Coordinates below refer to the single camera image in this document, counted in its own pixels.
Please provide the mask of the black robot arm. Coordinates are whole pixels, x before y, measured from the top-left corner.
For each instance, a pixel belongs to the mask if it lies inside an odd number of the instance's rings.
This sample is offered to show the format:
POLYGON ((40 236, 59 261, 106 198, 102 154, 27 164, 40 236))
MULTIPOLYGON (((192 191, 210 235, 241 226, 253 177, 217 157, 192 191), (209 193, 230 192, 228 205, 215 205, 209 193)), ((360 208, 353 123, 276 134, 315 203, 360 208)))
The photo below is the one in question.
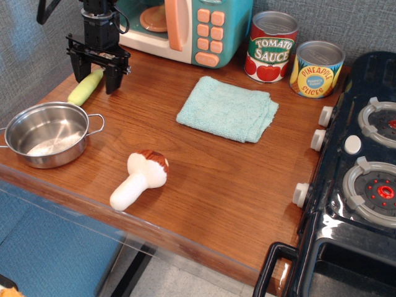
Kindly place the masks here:
POLYGON ((84 1, 81 14, 84 34, 67 36, 75 79, 83 81, 91 73, 92 64, 98 65, 105 71, 106 92, 111 94, 131 72, 131 55, 119 45, 119 36, 125 33, 120 28, 123 13, 116 1, 84 1))

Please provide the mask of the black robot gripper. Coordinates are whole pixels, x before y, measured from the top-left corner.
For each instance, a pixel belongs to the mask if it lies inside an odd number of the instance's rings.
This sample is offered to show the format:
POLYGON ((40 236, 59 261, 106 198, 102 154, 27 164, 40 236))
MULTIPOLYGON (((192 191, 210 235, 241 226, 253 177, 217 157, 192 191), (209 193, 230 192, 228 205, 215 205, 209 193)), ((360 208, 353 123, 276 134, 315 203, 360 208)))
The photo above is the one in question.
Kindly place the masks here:
POLYGON ((105 67, 106 93, 114 93, 121 86, 123 75, 131 72, 130 54, 119 46, 120 34, 129 30, 126 22, 120 27, 120 17, 126 15, 120 9, 105 9, 100 14, 82 9, 84 34, 68 34, 70 56, 75 79, 80 83, 91 73, 91 64, 105 67))

